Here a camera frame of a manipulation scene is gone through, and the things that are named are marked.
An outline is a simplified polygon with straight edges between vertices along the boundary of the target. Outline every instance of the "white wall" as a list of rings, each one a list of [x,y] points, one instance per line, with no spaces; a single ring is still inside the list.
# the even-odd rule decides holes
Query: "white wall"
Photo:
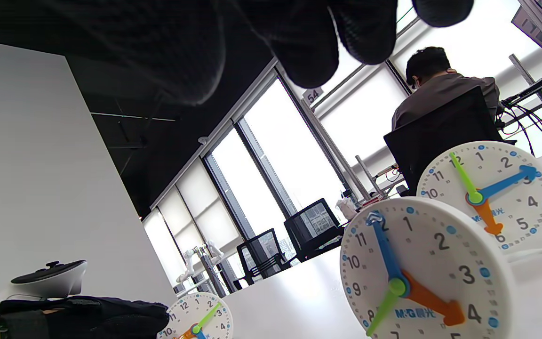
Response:
[[[82,294],[175,294],[66,59],[0,45],[0,288],[88,260]]]

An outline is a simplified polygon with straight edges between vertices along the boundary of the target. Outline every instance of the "white table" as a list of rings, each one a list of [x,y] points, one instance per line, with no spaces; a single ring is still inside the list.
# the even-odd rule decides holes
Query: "white table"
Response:
[[[333,249],[224,298],[234,339],[367,338],[344,296],[339,254]],[[542,255],[511,265],[518,283],[512,339],[542,339]]]

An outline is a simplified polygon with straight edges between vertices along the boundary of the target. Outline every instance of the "clock face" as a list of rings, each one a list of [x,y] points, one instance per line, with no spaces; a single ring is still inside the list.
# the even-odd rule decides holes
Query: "clock face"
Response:
[[[435,304],[398,298],[371,335],[378,339],[504,339],[512,327],[513,278],[488,234],[462,212],[429,199],[411,197],[378,202],[362,210],[344,231],[340,270],[346,298],[367,330],[389,291],[385,253],[371,215],[385,224],[400,269],[444,303],[458,303],[463,323],[445,325]]]
[[[216,310],[213,312],[215,315],[210,318],[209,322],[202,325],[200,336],[189,333],[185,339],[232,339],[233,319],[230,309],[221,298],[206,292],[187,294],[170,307],[168,325],[159,333],[158,338],[180,337],[188,332],[194,324],[202,322],[207,314],[215,308]]]
[[[477,189],[482,190],[523,169],[534,168],[535,178],[523,178],[488,198],[501,234],[492,235],[502,250],[515,251],[542,229],[542,167],[535,157],[509,144],[495,141],[469,142],[451,148],[426,168],[417,185],[417,196],[447,202],[469,215],[481,228],[486,223],[466,200],[466,190],[450,153],[453,152]]]

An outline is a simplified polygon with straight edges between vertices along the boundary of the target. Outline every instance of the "toy clock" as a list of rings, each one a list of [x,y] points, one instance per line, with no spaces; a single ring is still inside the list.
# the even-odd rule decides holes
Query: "toy clock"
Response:
[[[506,254],[542,249],[542,167],[520,148],[495,141],[451,148],[428,165],[417,196],[463,211]]]
[[[377,339],[506,339],[513,278],[463,212],[419,197],[367,206],[344,231],[346,298]]]
[[[230,309],[215,294],[187,294],[171,306],[168,313],[168,325],[159,333],[159,339],[233,338]]]

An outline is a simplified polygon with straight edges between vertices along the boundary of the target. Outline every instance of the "black chair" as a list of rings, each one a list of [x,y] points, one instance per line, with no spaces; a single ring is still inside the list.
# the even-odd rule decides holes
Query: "black chair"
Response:
[[[240,280],[248,285],[254,284],[259,275],[264,279],[290,268],[284,253],[280,251],[275,230],[270,229],[237,247],[239,261],[244,268],[244,276],[234,280],[235,288],[241,290]]]
[[[480,86],[384,136],[415,195],[426,167],[444,151],[471,141],[505,142],[490,116]]]
[[[344,234],[344,227],[339,227],[338,219],[324,198],[294,214],[284,221],[284,226],[294,245],[296,258],[301,262],[340,246],[336,238]]]

